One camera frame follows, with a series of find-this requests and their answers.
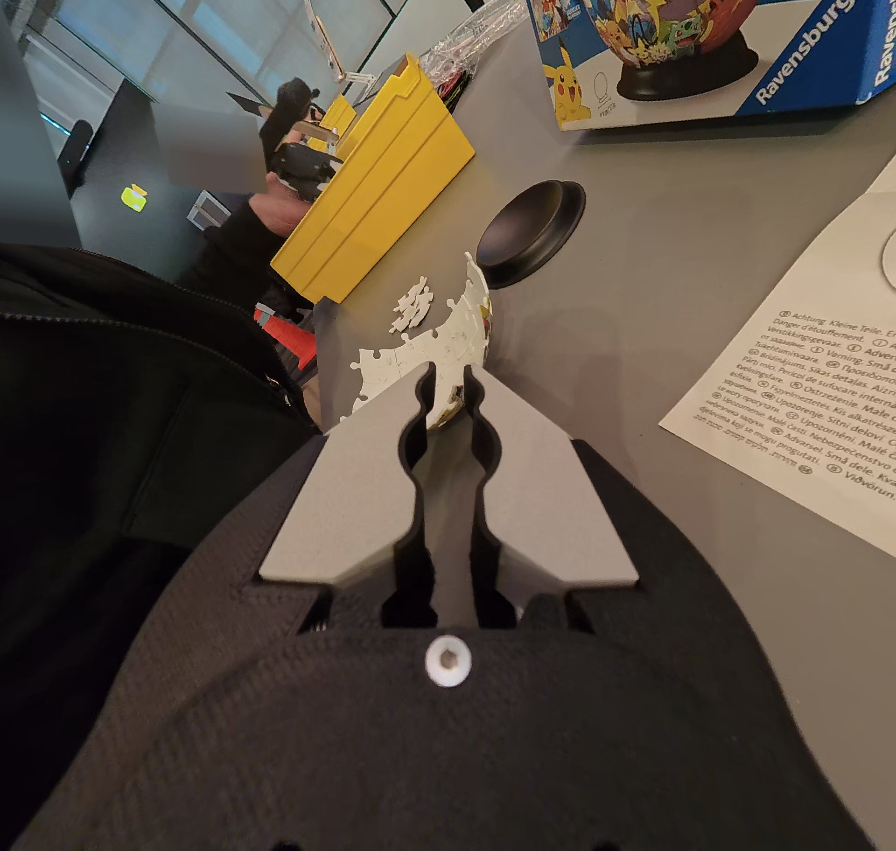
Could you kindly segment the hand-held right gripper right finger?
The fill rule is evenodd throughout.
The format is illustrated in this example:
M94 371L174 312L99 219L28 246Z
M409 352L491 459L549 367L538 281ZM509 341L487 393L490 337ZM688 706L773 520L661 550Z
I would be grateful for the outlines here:
M476 487L476 621L513 628L537 596L631 588L639 575L568 433L477 365L464 369Z

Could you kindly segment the yellow plastic bin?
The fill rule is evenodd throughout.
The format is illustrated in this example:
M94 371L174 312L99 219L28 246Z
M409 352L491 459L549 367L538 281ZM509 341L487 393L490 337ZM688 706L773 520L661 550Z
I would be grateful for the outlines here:
M406 54L342 138L342 165L273 271L314 304L340 304L474 156L420 61Z
M330 135L323 139L309 131L304 131L305 144L316 151L336 154L342 140L348 137L349 129L356 120L357 112L343 94L338 95L322 115L318 115L317 111L318 108L314 106L312 113L309 114L308 123L317 126L321 131L328 131Z

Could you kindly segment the partly built puzzle ball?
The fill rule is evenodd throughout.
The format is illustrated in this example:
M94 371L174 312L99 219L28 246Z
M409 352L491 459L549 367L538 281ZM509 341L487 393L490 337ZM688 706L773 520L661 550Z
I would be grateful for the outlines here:
M434 404L427 414L427 430L447 425L464 403L463 374L468 365L485 364L493 312L484 274L470 252L465 252L467 280L458 300L448 299L451 312L440 326L414 338L401 334L395 349L360 349L350 367L361 374L362 385L352 411L408 375L420 364L435 365Z

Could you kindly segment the black round ball stand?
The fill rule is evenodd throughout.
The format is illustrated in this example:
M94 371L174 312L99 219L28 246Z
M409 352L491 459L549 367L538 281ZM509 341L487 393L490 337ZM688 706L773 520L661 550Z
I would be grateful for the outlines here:
M487 286L514 285L549 262L576 230L586 191L574 181L545 180L506 204L487 226L476 265Z

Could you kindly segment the blue puzzle box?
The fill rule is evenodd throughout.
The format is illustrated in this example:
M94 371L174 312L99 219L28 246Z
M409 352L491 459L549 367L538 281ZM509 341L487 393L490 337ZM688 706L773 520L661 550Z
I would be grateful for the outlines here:
M526 0L561 131L857 106L895 0Z

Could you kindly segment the person's left hand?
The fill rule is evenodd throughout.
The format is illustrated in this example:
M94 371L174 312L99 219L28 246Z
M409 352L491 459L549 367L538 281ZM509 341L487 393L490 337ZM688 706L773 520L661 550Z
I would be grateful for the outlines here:
M278 237L288 238L306 216L311 204L277 178L264 193L249 199L249 206L263 226Z

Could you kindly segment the dark panel with wooden edge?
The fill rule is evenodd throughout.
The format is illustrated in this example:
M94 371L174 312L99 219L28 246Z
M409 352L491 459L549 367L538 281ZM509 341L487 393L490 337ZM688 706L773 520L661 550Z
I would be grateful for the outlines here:
M258 103L252 99L242 97L232 92L227 93L233 101L242 108L246 113L267 120L272 114L273 108ZM316 139L324 143L324 147L331 154L337 151L341 138L337 131L328 129L318 123L309 122L307 120L298 121L294 128L301 132L308 139Z

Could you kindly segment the white monitor on stand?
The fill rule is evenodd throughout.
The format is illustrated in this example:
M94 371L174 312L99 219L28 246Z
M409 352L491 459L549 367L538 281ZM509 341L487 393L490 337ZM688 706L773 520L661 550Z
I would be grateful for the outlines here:
M315 13L311 0L303 0L312 36L322 52L330 72L337 84L358 84L366 95L377 83L377 75L370 73L357 73L346 71L332 46L321 20Z

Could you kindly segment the person's trousers leg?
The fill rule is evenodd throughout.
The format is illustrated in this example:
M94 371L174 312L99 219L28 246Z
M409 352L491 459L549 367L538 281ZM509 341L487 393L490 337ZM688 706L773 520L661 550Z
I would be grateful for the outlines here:
M326 434L326 430L322 426L322 404L319 374L317 369L315 369L314 372L315 373L313 375L309 374L305 379L303 379L301 391L310 419L322 433Z

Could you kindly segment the orange cloth with grey stripe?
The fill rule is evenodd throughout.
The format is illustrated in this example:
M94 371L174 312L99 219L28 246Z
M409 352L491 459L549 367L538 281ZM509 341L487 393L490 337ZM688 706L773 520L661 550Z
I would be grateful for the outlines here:
M306 371L316 362L317 346L312 331L278 316L274 309L261 302L255 305L253 318L274 342L295 358L298 371Z

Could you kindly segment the small joined white pieces cluster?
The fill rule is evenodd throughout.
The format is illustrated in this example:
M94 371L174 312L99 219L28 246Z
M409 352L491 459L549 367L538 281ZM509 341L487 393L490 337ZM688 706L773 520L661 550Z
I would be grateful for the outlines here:
M389 333L401 333L417 327L426 318L433 299L434 294L430 290L427 277L421 276L419 281L399 299L397 307L394 308L397 317L392 322Z

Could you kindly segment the dark cabinet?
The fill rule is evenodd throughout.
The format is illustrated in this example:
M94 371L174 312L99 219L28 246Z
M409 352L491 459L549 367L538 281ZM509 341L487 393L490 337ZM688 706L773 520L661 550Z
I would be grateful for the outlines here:
M139 87L122 81L91 140L71 206L82 248L174 279L203 242L187 219L199 190L169 180L151 105ZM131 184L148 192L142 212L120 200Z

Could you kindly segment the clear plastic bag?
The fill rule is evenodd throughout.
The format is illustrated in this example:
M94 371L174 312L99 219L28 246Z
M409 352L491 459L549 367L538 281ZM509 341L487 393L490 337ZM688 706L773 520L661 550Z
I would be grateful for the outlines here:
M419 59L450 114L472 82L487 50L528 16L523 0L490 0Z

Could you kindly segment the person's black jacket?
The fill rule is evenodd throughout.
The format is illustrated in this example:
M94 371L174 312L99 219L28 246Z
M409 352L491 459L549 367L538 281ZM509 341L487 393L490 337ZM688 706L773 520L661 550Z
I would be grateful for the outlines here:
M175 573L319 429L251 311L80 249L1 260L9 849Z

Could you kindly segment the white instruction sheet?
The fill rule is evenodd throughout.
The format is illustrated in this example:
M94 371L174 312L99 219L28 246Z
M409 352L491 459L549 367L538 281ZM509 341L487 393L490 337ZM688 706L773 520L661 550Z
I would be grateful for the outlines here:
M895 554L895 160L659 425Z

